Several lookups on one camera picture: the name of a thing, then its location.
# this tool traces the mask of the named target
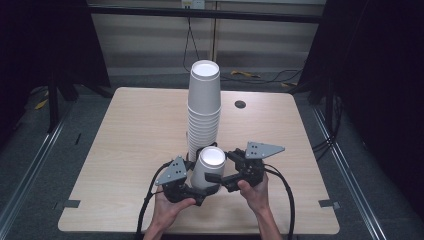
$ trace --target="wooden table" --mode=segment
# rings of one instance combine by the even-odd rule
[[[165,162],[187,153],[187,90],[119,88],[100,126],[59,229],[69,232],[135,232],[149,183]],[[294,99],[289,94],[222,91],[217,142],[224,151],[245,149],[248,141],[284,146],[266,158],[278,168],[293,191],[294,232],[336,234],[339,225]],[[244,109],[234,103],[242,100]],[[234,173],[228,161],[225,175]],[[270,204],[281,233],[287,233],[290,211],[281,180],[268,175]],[[152,199],[143,230],[153,214]],[[205,199],[201,207],[184,210],[168,230],[176,234],[258,233],[256,218],[239,192],[225,188]]]

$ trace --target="cup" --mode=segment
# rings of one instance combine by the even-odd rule
[[[208,60],[197,61],[190,71],[188,107],[197,114],[210,115],[221,108],[219,66]]]
[[[191,186],[198,190],[219,185],[219,183],[207,182],[205,173],[218,174],[222,177],[225,168],[225,153],[217,147],[205,147],[199,154],[190,178]]]

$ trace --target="hand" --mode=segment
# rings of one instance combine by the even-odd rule
[[[156,190],[153,218],[144,234],[144,239],[160,239],[163,232],[177,219],[178,214],[196,203],[193,198],[171,203],[162,191],[162,186],[159,186]]]
[[[269,210],[268,176],[266,173],[264,173],[262,182],[253,188],[244,180],[240,180],[237,185],[240,188],[240,194],[247,200],[247,204],[255,214]]]

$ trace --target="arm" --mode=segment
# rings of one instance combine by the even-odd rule
[[[268,200],[268,176],[264,174],[263,181],[254,188],[244,180],[238,182],[240,194],[247,200],[250,209],[258,220],[262,240],[282,240],[272,215]]]
[[[153,218],[144,233],[144,240],[159,240],[165,230],[177,219],[178,214],[196,203],[193,198],[187,198],[178,203],[171,203],[166,199],[165,194],[163,194],[162,186],[159,186],[156,192]]]

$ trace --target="gray wall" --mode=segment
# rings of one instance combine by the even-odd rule
[[[207,9],[321,15],[322,0],[207,1]],[[95,1],[93,4],[180,8],[181,1]],[[109,75],[182,73],[188,20],[175,17],[93,14]],[[299,69],[308,55],[317,24],[245,20],[191,19],[201,59],[216,61],[221,71]],[[186,66],[196,61],[191,38]]]

